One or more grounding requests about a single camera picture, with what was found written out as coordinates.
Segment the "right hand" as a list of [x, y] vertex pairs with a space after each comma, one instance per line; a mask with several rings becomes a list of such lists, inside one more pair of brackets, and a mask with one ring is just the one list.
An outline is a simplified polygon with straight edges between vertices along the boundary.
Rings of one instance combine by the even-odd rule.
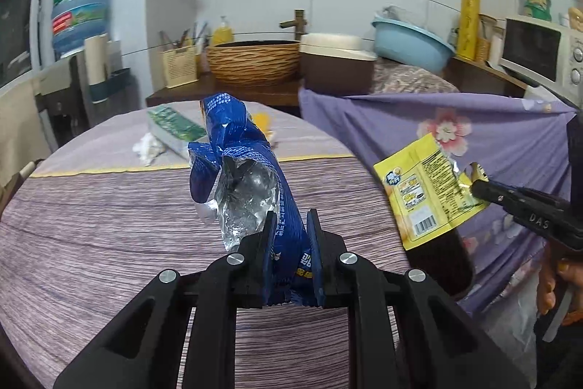
[[547, 315], [556, 304], [555, 288], [562, 280], [575, 287], [569, 311], [562, 325], [570, 326], [582, 322], [582, 286], [583, 268], [581, 261], [572, 258], [554, 258], [552, 248], [546, 245], [544, 257], [541, 261], [539, 284], [537, 285], [537, 311], [540, 315]]

